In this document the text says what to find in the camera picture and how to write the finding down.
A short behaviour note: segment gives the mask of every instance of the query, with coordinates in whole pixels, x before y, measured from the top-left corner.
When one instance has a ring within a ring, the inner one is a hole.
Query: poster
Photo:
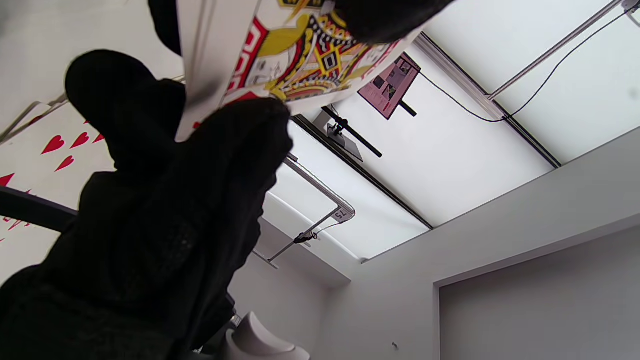
[[[406,53],[358,91],[385,119],[391,119],[422,69]]]

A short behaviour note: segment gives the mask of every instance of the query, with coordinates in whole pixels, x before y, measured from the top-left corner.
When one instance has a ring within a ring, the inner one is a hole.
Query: light panel
[[[428,231],[426,226],[292,122],[289,134],[294,140],[291,153],[299,158],[298,163],[356,209],[355,218],[326,232],[358,258],[373,258]],[[271,193],[312,222],[335,208],[331,200],[285,166],[278,171],[278,183]],[[329,219],[321,228],[332,224],[335,221]]]
[[[611,12],[498,96],[515,111],[560,60],[622,13]],[[576,50],[516,117],[558,160],[567,163],[640,126],[640,28],[622,18]]]
[[[488,92],[526,68],[610,0],[456,0],[425,32]]]
[[[407,53],[435,83],[488,117],[424,53],[414,46]],[[404,101],[417,117],[398,108],[385,120],[359,95],[336,109],[383,153],[377,158],[358,143],[364,167],[434,226],[552,170],[507,124],[476,119],[420,76]]]

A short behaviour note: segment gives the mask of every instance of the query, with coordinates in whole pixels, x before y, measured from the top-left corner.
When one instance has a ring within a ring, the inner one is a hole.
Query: ceiling
[[[424,31],[490,94],[607,4],[456,0]],[[571,49],[622,11],[617,7],[496,100],[507,111],[519,109]],[[639,37],[629,19],[609,26],[568,58],[515,117],[562,164],[640,125],[640,72],[633,66]],[[491,118],[419,49],[407,53],[429,79]],[[359,145],[363,166],[435,227],[554,169],[507,124],[471,116],[422,77],[404,101],[417,117],[398,109],[385,120],[359,95],[335,107],[383,153],[377,158]],[[304,115],[312,119],[317,112]]]
[[[492,92],[607,3],[456,0],[425,32]],[[517,110],[573,46],[620,12],[610,13],[496,100],[508,111]],[[95,48],[135,56],[159,78],[184,73],[180,58],[157,40],[146,1],[10,0],[0,4],[0,14],[0,106],[5,114],[16,115],[34,100],[57,98],[69,62]],[[638,37],[640,28],[628,19],[602,31],[516,116],[561,163],[640,125],[640,72],[634,67]],[[424,53],[416,47],[407,53],[427,77],[488,117]],[[335,107],[384,154],[377,158],[360,146],[363,166],[435,227],[553,170],[507,124],[474,118],[424,78],[415,80],[404,100],[417,117],[398,109],[385,120],[359,95]],[[313,119],[318,113],[305,116]],[[12,120],[3,116],[0,126]],[[291,124],[290,132],[300,163],[356,208],[355,219],[326,232],[347,252],[372,258],[428,231],[300,128]],[[315,222],[331,210],[327,198],[288,168],[280,169],[278,179],[272,194],[300,216]]]

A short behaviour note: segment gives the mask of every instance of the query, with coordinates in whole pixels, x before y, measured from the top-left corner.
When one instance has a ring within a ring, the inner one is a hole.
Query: white wall
[[[365,264],[332,295],[314,360],[439,359],[434,284],[639,225],[638,154],[636,129]]]
[[[257,249],[274,254],[271,244],[281,243],[281,239],[270,237],[284,234],[265,222],[261,224],[262,236]],[[249,256],[246,265],[236,272],[229,293],[236,300],[236,310],[241,316],[253,311],[273,334],[311,353],[320,333],[329,289],[287,257],[279,258],[276,263],[278,270],[255,255]]]
[[[640,227],[440,289],[443,360],[640,357]]]

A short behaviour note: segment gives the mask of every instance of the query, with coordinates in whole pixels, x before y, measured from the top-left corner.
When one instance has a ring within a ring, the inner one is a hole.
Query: red heart
[[[15,173],[11,174],[11,175],[7,175],[7,176],[3,176],[0,177],[0,186],[7,186],[9,185],[9,181],[11,181],[11,178],[15,175]]]
[[[60,166],[58,166],[58,168],[57,168],[57,169],[56,169],[56,171],[54,171],[54,172],[58,172],[58,171],[60,171],[60,170],[64,169],[65,167],[67,167],[67,166],[69,166],[69,165],[73,164],[73,163],[74,163],[74,161],[75,161],[75,160],[74,160],[74,157],[73,157],[73,156],[71,156],[71,155],[67,156],[67,158],[66,158],[66,159],[64,159],[64,160],[62,161],[62,163],[60,163]]]
[[[78,136],[78,138],[74,141],[74,144],[71,145],[69,149],[73,149],[74,147],[79,147],[80,145],[84,145],[87,141],[89,141],[88,133],[82,133]]]
[[[46,154],[48,152],[56,151],[59,148],[63,147],[64,145],[65,145],[65,141],[62,140],[62,136],[56,135],[53,138],[51,138],[51,140],[49,140],[47,147],[44,148],[44,151],[42,151],[42,154],[40,155]]]
[[[97,142],[99,142],[100,140],[104,140],[104,136],[103,136],[102,134],[98,134],[98,137],[97,137],[97,138],[95,138],[95,140],[94,140],[92,143],[97,143]]]

